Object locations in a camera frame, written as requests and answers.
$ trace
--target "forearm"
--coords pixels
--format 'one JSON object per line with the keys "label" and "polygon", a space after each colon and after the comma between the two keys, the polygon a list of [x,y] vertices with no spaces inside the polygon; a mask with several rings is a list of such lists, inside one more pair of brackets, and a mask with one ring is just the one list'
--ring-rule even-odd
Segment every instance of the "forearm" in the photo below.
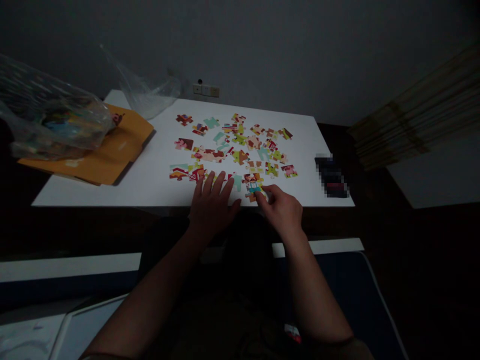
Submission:
{"label": "forearm", "polygon": [[293,306],[299,327],[309,338],[337,343],[353,336],[303,231],[283,238]]}
{"label": "forearm", "polygon": [[166,322],[184,280],[209,238],[188,229],[170,252],[132,290],[85,354],[138,358]]}

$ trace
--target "hand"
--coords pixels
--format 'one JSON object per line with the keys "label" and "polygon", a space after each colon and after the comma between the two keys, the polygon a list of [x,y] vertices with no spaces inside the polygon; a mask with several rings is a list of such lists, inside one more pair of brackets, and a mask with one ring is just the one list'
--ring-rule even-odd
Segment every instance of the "hand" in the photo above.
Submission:
{"label": "hand", "polygon": [[242,199],[237,199],[229,208],[228,202],[234,186],[234,179],[230,178],[222,190],[225,171],[218,175],[212,187],[214,176],[215,173],[211,171],[205,185],[203,176],[197,181],[190,208],[189,228],[197,234],[205,235],[208,241],[233,221],[242,202]]}
{"label": "hand", "polygon": [[262,186],[262,190],[271,193],[269,201],[258,191],[256,201],[282,240],[301,234],[303,207],[299,201],[277,185]]}

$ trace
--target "dark pants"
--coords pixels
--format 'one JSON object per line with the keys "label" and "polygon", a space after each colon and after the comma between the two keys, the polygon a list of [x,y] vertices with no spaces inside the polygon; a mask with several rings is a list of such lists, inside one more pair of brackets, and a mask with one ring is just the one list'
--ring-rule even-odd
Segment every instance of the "dark pants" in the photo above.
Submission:
{"label": "dark pants", "polygon": [[[177,243],[189,226],[181,217],[163,217],[145,234],[138,281],[140,281]],[[272,242],[277,233],[257,213],[241,211],[233,223],[212,242],[226,245],[221,264],[200,265],[193,269],[180,299],[211,291],[216,286],[246,296],[266,312],[273,311],[277,280]]]}

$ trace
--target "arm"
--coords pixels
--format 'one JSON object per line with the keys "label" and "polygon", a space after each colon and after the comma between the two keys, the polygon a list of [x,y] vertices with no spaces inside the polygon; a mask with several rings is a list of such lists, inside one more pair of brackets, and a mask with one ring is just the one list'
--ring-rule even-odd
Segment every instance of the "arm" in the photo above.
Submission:
{"label": "arm", "polygon": [[110,354],[136,359],[148,348],[166,322],[187,274],[215,234],[226,228],[240,209],[240,200],[228,209],[234,179],[222,171],[212,187],[212,171],[201,178],[193,194],[190,225],[170,252],[132,290],[82,357]]}
{"label": "arm", "polygon": [[302,206],[277,185],[262,188],[271,192],[269,202],[261,194],[255,195],[283,242],[293,306],[301,330],[320,343],[338,343],[353,337],[302,230]]}

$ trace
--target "left hand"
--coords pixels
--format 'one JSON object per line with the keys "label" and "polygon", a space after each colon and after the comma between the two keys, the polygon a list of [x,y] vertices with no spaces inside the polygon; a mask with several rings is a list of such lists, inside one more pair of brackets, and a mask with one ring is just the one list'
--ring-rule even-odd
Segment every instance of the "left hand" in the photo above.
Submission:
{"label": "left hand", "polygon": [[215,173],[211,171],[205,185],[203,177],[197,181],[190,208],[190,230],[199,235],[205,235],[208,241],[232,223],[242,202],[242,199],[237,199],[229,208],[228,202],[234,179],[230,178],[222,190],[225,171],[218,175],[212,186],[214,176]]}

